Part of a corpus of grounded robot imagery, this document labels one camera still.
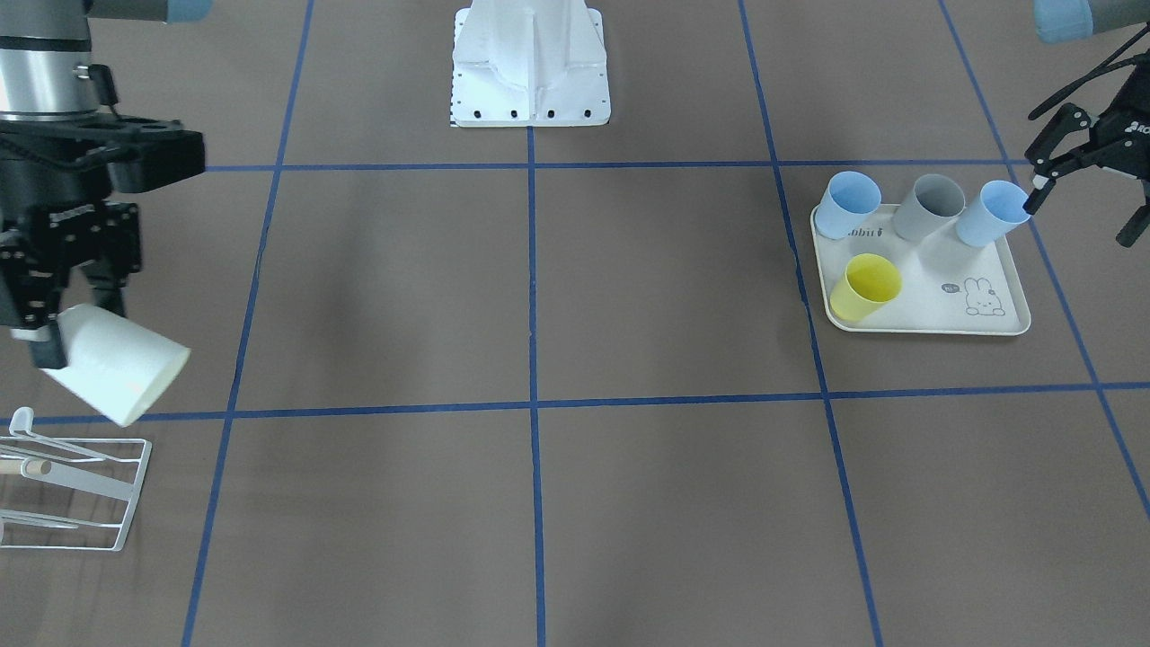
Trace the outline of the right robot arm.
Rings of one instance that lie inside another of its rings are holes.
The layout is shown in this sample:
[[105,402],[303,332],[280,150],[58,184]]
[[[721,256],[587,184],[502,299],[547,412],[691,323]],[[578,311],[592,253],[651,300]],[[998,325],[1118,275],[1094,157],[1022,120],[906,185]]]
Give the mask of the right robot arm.
[[201,132],[118,113],[109,66],[92,55],[91,18],[190,23],[209,1],[1,3],[3,328],[43,369],[69,364],[60,303],[74,269],[95,306],[124,315],[141,270],[141,195],[206,171]]

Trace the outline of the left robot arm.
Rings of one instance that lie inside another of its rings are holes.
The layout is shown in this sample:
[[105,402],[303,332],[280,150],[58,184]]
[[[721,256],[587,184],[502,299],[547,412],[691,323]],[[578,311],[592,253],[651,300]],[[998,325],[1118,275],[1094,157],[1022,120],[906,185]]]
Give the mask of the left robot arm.
[[[1032,164],[1032,195],[1023,201],[1023,211],[1038,213],[1065,176],[1088,167],[1097,167],[1138,180],[1147,192],[1149,153],[1147,153],[1147,52],[1127,55],[1127,51],[1147,37],[1149,3],[1147,1],[1035,1],[1032,5],[1038,40],[1046,44],[1088,40],[1104,32],[1138,24],[1141,29],[1110,53],[1098,66],[1056,90],[1038,103],[1027,118],[1035,121],[1050,113],[1040,133],[1023,156]],[[1092,114],[1070,98],[1092,79],[1128,70],[1104,111]]]

